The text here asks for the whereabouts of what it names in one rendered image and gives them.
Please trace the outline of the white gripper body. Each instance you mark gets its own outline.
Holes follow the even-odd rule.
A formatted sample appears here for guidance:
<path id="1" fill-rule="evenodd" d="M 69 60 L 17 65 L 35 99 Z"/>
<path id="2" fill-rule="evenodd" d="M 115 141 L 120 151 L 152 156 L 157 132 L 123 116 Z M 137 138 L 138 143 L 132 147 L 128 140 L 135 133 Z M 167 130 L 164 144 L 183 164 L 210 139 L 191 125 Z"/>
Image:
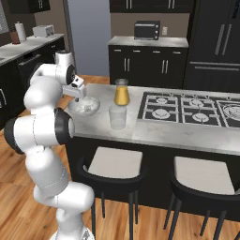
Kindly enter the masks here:
<path id="1" fill-rule="evenodd" d="M 85 98 L 86 97 L 86 88 L 82 84 L 80 87 L 72 87 L 71 85 L 63 86 L 63 94 L 75 98 Z"/>

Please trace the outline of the clear glass ice bowl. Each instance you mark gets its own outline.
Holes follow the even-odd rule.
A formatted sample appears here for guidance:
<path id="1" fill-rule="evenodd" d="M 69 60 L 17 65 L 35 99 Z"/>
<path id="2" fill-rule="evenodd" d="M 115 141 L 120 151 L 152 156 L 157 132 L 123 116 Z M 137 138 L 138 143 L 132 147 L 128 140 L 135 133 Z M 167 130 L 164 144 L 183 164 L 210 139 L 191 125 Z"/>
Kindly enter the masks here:
<path id="1" fill-rule="evenodd" d="M 91 116 L 100 107 L 100 101 L 94 97 L 74 98 L 67 105 L 69 111 L 79 116 Z"/>

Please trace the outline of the yellow juice glass flask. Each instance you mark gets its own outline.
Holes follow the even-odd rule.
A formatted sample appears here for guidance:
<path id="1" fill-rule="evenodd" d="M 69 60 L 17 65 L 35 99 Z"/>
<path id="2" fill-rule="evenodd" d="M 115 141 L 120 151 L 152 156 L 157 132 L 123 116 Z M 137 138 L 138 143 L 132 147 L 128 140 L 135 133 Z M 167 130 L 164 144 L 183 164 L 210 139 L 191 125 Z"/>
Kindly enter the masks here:
<path id="1" fill-rule="evenodd" d="M 114 102 L 119 106 L 126 106 L 129 104 L 128 94 L 128 80 L 117 79 L 115 81 L 116 91 L 114 96 Z"/>

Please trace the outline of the black dishwasher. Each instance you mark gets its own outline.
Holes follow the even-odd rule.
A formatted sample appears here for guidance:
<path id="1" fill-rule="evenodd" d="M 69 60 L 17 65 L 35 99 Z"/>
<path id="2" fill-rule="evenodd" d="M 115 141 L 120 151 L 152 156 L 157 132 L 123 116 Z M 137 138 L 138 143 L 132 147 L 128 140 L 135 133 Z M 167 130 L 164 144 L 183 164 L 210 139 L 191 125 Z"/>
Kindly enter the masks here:
<path id="1" fill-rule="evenodd" d="M 32 72 L 34 71 L 34 68 L 36 64 L 38 64 L 41 60 L 41 55 L 37 52 L 30 52 L 23 56 L 21 56 L 17 60 L 18 68 L 21 75 L 22 80 L 22 86 L 24 90 L 27 90 L 28 88 L 28 79 Z"/>

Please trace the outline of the black base cupboards with worktop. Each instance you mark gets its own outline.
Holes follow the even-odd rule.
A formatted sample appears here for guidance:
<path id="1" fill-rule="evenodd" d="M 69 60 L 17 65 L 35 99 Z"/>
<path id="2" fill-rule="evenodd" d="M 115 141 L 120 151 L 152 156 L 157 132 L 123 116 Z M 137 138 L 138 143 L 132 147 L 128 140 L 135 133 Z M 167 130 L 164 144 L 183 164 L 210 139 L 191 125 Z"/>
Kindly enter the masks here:
<path id="1" fill-rule="evenodd" d="M 0 129 L 6 121 L 24 110 L 23 89 L 17 60 L 30 52 L 39 53 L 39 63 L 51 64 L 57 51 L 65 49 L 63 34 L 50 37 L 29 37 L 21 44 L 0 47 Z"/>

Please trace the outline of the white toaster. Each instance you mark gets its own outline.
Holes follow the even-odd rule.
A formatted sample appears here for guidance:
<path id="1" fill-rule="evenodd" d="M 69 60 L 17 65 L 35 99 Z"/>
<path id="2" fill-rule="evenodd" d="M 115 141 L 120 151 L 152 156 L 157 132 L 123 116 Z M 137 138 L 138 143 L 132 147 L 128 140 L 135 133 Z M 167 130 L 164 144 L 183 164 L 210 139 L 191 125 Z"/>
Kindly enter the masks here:
<path id="1" fill-rule="evenodd" d="M 52 25 L 39 25 L 33 28 L 35 37 L 47 38 L 54 34 L 54 28 Z"/>

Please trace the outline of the black base cupboard run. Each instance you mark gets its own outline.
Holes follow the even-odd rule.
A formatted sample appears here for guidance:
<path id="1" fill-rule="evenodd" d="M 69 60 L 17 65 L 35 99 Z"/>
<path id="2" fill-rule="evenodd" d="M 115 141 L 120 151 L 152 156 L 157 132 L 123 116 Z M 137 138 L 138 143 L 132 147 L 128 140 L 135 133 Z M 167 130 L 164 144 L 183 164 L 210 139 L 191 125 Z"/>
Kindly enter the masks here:
<path id="1" fill-rule="evenodd" d="M 115 36 L 108 47 L 111 84 L 127 79 L 131 86 L 183 87 L 188 55 L 185 37 L 138 40 Z"/>

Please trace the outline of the white paper towel roll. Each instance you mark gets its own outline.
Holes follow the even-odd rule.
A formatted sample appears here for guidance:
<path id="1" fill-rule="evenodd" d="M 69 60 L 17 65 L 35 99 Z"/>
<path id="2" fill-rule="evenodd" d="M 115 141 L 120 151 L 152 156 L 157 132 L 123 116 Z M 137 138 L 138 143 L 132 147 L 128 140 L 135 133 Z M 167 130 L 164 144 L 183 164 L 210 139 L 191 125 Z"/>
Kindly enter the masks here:
<path id="1" fill-rule="evenodd" d="M 19 37 L 19 41 L 23 42 L 26 41 L 26 34 L 25 34 L 25 30 L 24 30 L 24 26 L 21 22 L 16 22 L 15 23 L 15 28 Z"/>

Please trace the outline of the brown jar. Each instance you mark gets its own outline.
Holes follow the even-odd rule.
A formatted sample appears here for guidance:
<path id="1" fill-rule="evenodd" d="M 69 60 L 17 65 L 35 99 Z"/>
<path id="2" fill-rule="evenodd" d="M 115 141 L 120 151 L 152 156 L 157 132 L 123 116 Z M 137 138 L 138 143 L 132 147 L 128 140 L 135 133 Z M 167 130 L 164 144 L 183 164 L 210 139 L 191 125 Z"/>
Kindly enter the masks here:
<path id="1" fill-rule="evenodd" d="M 11 37 L 11 41 L 12 41 L 13 44 L 19 44 L 20 43 L 16 30 L 11 30 L 10 31 L 10 37 Z"/>

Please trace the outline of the black stool with grey seat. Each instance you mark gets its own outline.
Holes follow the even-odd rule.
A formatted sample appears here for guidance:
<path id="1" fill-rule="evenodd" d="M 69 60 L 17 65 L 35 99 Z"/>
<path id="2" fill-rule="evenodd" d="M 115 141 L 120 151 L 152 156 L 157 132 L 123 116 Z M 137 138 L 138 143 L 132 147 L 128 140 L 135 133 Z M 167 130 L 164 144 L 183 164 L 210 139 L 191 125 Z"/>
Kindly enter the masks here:
<path id="1" fill-rule="evenodd" d="M 240 181 L 233 184 L 223 161 L 175 157 L 171 169 L 172 196 L 163 229 L 167 228 L 173 203 L 176 203 L 168 240 L 173 240 L 182 203 L 196 203 L 207 210 L 200 235 L 213 209 L 220 211 L 213 240 L 218 240 L 227 212 L 240 207 Z"/>
<path id="2" fill-rule="evenodd" d="M 102 216 L 105 193 L 128 195 L 129 240 L 133 240 L 133 223 L 138 223 L 138 190 L 147 173 L 142 159 L 139 151 L 99 146 L 91 164 L 82 157 L 77 167 L 82 181 L 101 193 Z"/>

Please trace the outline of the black toaster oven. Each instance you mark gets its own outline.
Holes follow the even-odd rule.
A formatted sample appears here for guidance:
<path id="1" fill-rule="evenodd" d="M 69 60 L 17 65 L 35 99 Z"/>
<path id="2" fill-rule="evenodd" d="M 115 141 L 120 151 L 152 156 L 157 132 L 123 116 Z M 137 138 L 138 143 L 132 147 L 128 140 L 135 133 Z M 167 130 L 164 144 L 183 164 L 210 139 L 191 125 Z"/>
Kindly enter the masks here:
<path id="1" fill-rule="evenodd" d="M 134 38 L 158 40 L 160 21 L 136 21 L 134 23 Z"/>

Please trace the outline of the black gas hob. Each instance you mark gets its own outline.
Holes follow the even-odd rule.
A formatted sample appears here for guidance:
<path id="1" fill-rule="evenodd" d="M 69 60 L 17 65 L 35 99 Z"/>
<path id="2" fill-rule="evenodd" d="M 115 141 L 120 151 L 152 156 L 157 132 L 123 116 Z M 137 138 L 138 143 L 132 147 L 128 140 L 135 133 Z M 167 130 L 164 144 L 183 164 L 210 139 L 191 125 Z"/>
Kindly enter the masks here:
<path id="1" fill-rule="evenodd" d="M 240 129 L 240 97 L 144 92 L 138 119 Z"/>

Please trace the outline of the black fridge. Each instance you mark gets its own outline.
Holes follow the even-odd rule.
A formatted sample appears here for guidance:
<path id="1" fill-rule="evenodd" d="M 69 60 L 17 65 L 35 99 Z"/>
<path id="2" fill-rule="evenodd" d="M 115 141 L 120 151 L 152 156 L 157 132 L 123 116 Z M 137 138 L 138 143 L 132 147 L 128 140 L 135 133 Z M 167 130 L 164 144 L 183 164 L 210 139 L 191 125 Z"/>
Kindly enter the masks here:
<path id="1" fill-rule="evenodd" d="M 240 0 L 197 0 L 184 88 L 240 93 Z"/>

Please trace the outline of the dark wall cupboard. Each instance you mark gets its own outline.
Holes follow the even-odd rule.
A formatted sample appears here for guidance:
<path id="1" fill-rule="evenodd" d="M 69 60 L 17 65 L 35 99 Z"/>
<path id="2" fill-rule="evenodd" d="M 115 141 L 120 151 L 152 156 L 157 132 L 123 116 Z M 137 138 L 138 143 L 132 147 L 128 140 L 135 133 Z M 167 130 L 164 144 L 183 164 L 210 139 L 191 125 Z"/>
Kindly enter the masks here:
<path id="1" fill-rule="evenodd" d="M 13 14 L 32 14 L 50 10 L 49 0 L 7 0 Z"/>

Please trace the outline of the black wall cupboard run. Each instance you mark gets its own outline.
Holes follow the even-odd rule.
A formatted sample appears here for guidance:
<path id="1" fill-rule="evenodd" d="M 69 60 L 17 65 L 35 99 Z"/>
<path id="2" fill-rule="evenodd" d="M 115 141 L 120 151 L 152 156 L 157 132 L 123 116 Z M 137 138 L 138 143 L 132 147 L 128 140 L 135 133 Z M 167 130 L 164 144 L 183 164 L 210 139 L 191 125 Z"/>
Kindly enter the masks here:
<path id="1" fill-rule="evenodd" d="M 111 13 L 190 13 L 195 0 L 110 0 Z"/>

